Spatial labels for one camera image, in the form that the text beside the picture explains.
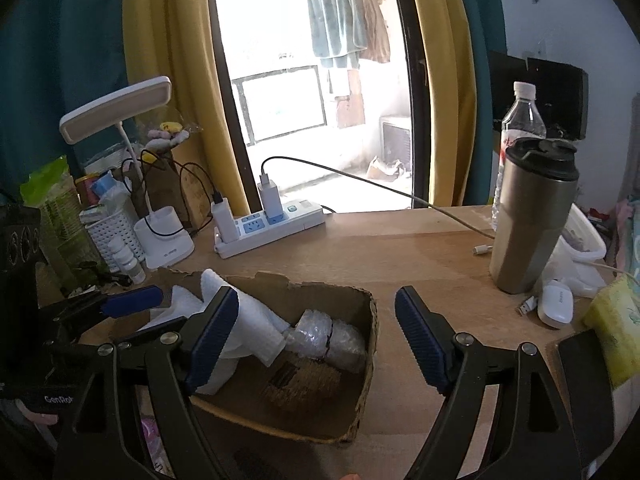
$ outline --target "small white bottle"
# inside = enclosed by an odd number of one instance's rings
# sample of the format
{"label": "small white bottle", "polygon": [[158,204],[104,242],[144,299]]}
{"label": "small white bottle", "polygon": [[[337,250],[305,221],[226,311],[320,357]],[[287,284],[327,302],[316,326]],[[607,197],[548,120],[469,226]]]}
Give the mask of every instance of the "small white bottle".
{"label": "small white bottle", "polygon": [[145,281],[145,271],[121,236],[115,235],[108,246],[120,270],[129,276],[135,285]]}

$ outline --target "bottle label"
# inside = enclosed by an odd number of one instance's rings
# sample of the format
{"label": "bottle label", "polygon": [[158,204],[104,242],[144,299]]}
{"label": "bottle label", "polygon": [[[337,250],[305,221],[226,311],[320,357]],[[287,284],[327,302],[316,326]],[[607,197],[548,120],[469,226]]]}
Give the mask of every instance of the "bottle label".
{"label": "bottle label", "polygon": [[504,164],[506,158],[506,149],[511,146],[517,139],[521,137],[538,137],[531,132],[525,132],[524,130],[503,130],[500,141],[500,165]]}

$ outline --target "fabric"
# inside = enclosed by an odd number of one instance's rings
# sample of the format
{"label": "fabric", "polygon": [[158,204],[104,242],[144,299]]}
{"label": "fabric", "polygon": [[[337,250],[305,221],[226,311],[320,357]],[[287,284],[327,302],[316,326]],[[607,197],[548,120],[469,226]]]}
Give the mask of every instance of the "fabric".
{"label": "fabric", "polygon": [[476,132],[476,78],[462,0],[415,0],[431,95],[429,198],[461,205]]}
{"label": "fabric", "polygon": [[463,205],[488,202],[494,143],[488,51],[507,53],[502,0],[462,0],[469,23],[476,76],[476,135]]}
{"label": "fabric", "polygon": [[31,172],[61,155],[81,176],[79,164],[119,142],[109,128],[69,146],[58,125],[128,85],[122,0],[18,0],[0,28],[0,51],[3,187],[19,196]]}
{"label": "fabric", "polygon": [[306,0],[314,55],[324,68],[358,68],[367,48],[361,0]]}
{"label": "fabric", "polygon": [[122,10],[129,80],[168,76],[171,105],[203,129],[174,148],[175,158],[207,167],[233,213],[248,214],[220,95],[208,1],[123,0]]}
{"label": "fabric", "polygon": [[360,0],[367,31],[367,48],[360,52],[360,59],[370,59],[376,63],[388,63],[391,60],[391,46],[386,22],[380,10],[385,0]]}
{"label": "fabric", "polygon": [[618,250],[616,251],[616,267],[630,272],[633,260],[633,230],[634,230],[634,206],[628,199],[616,204],[616,237],[618,238]]}

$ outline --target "cardboard box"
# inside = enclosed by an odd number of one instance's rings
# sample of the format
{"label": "cardboard box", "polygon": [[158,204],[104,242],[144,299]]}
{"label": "cardboard box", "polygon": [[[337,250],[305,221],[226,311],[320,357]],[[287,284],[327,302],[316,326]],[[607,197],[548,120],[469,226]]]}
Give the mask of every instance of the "cardboard box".
{"label": "cardboard box", "polygon": [[[164,292],[164,304],[168,306],[174,285],[183,286],[200,297],[200,274],[159,269],[146,280],[145,285],[160,286]],[[267,385],[287,361],[287,352],[279,355],[270,368],[253,356],[240,359],[236,373],[217,394],[196,395],[191,397],[191,402],[215,416],[273,436],[320,444],[351,442],[358,431],[373,377],[378,316],[372,295],[348,286],[321,282],[291,283],[285,276],[267,272],[258,272],[253,278],[231,276],[225,279],[262,301],[292,326],[306,309],[322,310],[333,319],[352,324],[367,343],[366,367],[361,374],[342,372],[335,397],[309,413],[286,413],[264,395]],[[133,316],[105,328],[110,338],[115,338],[136,330],[143,322],[140,316]],[[85,341],[98,343],[100,336],[94,334]]]}

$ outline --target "white cloth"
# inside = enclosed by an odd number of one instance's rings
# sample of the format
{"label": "white cloth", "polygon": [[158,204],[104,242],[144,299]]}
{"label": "white cloth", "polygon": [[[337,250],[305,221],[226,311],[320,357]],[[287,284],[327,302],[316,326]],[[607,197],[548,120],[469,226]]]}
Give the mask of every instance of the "white cloth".
{"label": "white cloth", "polygon": [[[202,272],[200,279],[202,300],[186,288],[175,285],[172,289],[171,306],[154,316],[140,330],[180,316],[188,318],[204,311],[220,287],[225,285],[231,286],[211,269]],[[255,355],[265,366],[271,366],[285,347],[286,342],[282,333],[290,328],[289,323],[277,316],[264,303],[234,286],[231,287],[238,293],[238,319],[220,352],[209,382],[198,389],[199,392],[209,395],[218,391],[231,378],[241,357]]]}

